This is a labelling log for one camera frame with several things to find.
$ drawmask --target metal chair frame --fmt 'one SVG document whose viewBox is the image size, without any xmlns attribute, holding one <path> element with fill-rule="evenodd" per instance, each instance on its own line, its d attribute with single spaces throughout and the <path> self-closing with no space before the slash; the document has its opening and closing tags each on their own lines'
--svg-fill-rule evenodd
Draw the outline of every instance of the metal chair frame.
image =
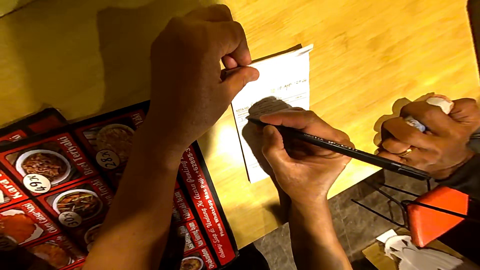
<svg viewBox="0 0 480 270">
<path fill-rule="evenodd" d="M 465 220 L 467 221 L 471 221 L 471 222 L 476 222 L 476 223 L 480 223 L 480 220 L 478 219 L 474 219 L 474 218 L 471 218 L 469 217 L 468 215 L 464 215 L 464 214 L 461 214 L 461 213 L 457 213 L 457 212 L 453 212 L 453 211 L 449 211 L 449 210 L 446 210 L 446 209 L 442 209 L 442 208 L 439 208 L 439 207 L 435 207 L 435 206 L 431 206 L 431 205 L 428 205 L 428 204 L 424 204 L 424 203 L 420 203 L 420 202 L 417 202 L 417 201 L 412 201 L 412 200 L 402 200 L 402 201 L 398 201 L 397 199 L 393 198 L 392 196 L 388 195 L 385 191 L 381 190 L 380 188 L 378 188 L 376 185 L 370 183 L 369 181 L 366 181 L 364 180 L 364 182 L 371 188 L 375 189 L 376 191 L 380 192 L 380 194 L 382 194 L 383 196 L 387 197 L 389 199 L 388 202 L 392 201 L 394 203 L 396 203 L 398 206 L 400 206 L 400 209 L 402 211 L 402 218 L 403 218 L 403 224 L 401 223 L 398 223 L 396 221 L 394 221 L 393 219 L 390 219 L 388 217 L 386 217 L 385 215 L 382 215 L 380 214 L 379 212 L 373 210 L 372 208 L 364 205 L 364 204 L 361 204 L 360 202 L 354 200 L 354 199 L 351 199 L 352 202 L 360 205 L 361 207 L 367 209 L 368 211 L 378 215 L 379 217 L 385 219 L 385 220 L 388 220 L 389 222 L 399 226 L 399 227 L 402 227 L 402 228 L 405 228 L 407 230 L 410 230 L 410 225 L 409 225 L 409 220 L 408 220 L 408 212 L 407 212 L 407 206 L 409 204 L 415 204 L 415 205 L 419 205 L 419 206 L 422 206 L 422 207 L 426 207 L 426 208 L 430 208 L 430 209 L 433 209 L 433 210 L 436 210 L 436 211 L 439 211 L 439 212 L 443 212 L 443 213 L 446 213 L 446 214 L 450 214 L 450 215 L 453 215 L 453 216 L 457 216 L 457 217 L 460 217 L 460 218 L 464 218 Z M 397 188 L 397 187 L 394 187 L 394 186 L 390 186 L 390 185 L 387 185 L 387 184 L 383 184 L 383 183 L 377 183 L 381 186 L 384 186 L 386 188 L 390 188 L 390 189 L 393 189 L 393 190 L 396 190 L 396 191 L 399 191 L 399 192 L 402 192 L 402 193 L 405 193 L 405 194 L 408 194 L 408 195 L 411 195 L 411 196 L 414 196 L 414 197 L 420 197 L 420 195 L 417 195 L 417 194 L 414 194 L 414 193 L 411 193 L 411 192 L 408 192 L 408 191 L 405 191 L 403 189 L 400 189 L 400 188 Z M 427 190 L 430 191 L 431 190 L 431 186 L 430 186 L 430 180 L 427 180 Z"/>
</svg>

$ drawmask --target hand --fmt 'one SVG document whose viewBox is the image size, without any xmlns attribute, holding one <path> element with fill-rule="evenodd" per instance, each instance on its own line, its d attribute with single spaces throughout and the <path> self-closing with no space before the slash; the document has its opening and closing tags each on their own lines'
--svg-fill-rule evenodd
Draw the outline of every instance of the hand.
<svg viewBox="0 0 480 270">
<path fill-rule="evenodd" d="M 354 147 L 347 134 L 331 127 L 311 110 L 290 108 L 263 115 L 260 120 Z M 271 125 L 264 128 L 262 152 L 280 187 L 292 202 L 300 205 L 326 199 L 328 190 L 350 161 L 349 157 L 299 140 L 293 140 L 291 147 L 284 147 L 282 135 Z"/>
<path fill-rule="evenodd" d="M 473 156 L 467 142 L 480 126 L 480 110 L 474 99 L 453 102 L 454 107 L 448 115 L 425 101 L 405 105 L 401 115 L 411 115 L 428 130 L 422 133 L 406 124 L 402 117 L 389 119 L 383 123 L 383 128 L 394 137 L 382 142 L 383 149 L 378 155 L 424 170 L 433 178 L 447 178 Z M 396 155 L 410 147 L 413 150 L 407 155 Z"/>
<path fill-rule="evenodd" d="M 235 95 L 259 73 L 242 67 L 220 80 L 227 68 L 252 62 L 243 28 L 225 5 L 172 18 L 152 44 L 151 105 L 143 127 L 154 140 L 183 151 L 220 118 Z"/>
</svg>

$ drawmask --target red menu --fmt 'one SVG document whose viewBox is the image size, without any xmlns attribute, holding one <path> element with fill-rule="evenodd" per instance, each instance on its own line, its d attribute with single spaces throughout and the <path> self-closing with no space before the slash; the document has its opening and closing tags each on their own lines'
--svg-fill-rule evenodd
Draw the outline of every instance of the red menu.
<svg viewBox="0 0 480 270">
<path fill-rule="evenodd" d="M 56 110 L 48 109 L 5 128 L 8 143 L 0 142 L 0 250 L 16 258 L 16 247 L 23 246 L 57 269 L 81 269 L 148 105 L 142 102 L 67 126 Z M 175 267 L 219 269 L 238 256 L 196 142 L 180 161 L 170 233 L 181 242 L 168 245 L 183 246 Z M 165 252 L 160 268 L 178 258 L 170 255 Z"/>
</svg>

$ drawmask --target forearm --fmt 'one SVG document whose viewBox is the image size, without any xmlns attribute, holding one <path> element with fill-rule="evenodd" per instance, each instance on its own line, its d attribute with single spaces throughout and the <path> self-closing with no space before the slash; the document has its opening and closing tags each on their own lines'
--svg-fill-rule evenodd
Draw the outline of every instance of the forearm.
<svg viewBox="0 0 480 270">
<path fill-rule="evenodd" d="M 326 198 L 308 206 L 293 202 L 289 226 L 293 257 L 299 270 L 351 269 L 336 237 Z"/>
<path fill-rule="evenodd" d="M 168 238 L 181 151 L 140 134 L 86 270 L 157 269 Z"/>
</svg>

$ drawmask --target notepad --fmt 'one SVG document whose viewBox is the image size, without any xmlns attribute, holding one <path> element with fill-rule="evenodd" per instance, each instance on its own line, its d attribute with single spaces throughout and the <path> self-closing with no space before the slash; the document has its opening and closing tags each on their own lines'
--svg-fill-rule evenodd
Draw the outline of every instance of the notepad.
<svg viewBox="0 0 480 270">
<path fill-rule="evenodd" d="M 253 124 L 247 125 L 247 117 L 258 118 L 288 107 L 309 109 L 309 52 L 312 49 L 313 44 L 251 64 L 258 69 L 260 77 L 249 82 L 232 101 L 250 183 L 269 177 L 269 166 L 261 153 L 261 134 L 255 134 Z"/>
</svg>

